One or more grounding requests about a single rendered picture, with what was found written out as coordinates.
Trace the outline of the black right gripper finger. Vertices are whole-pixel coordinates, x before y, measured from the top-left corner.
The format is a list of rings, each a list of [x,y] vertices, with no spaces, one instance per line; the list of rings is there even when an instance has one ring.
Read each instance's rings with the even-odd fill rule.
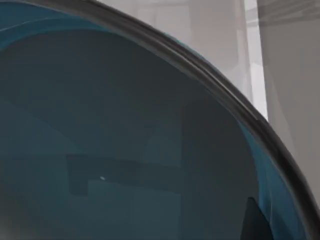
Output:
[[[270,224],[253,197],[247,199],[240,240],[273,240]]]

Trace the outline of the blue bowl with dark rim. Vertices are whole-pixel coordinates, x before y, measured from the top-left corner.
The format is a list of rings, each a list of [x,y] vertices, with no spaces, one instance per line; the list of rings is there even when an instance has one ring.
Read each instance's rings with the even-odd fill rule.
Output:
[[[292,155],[207,60],[96,0],[0,0],[0,240],[320,240]]]

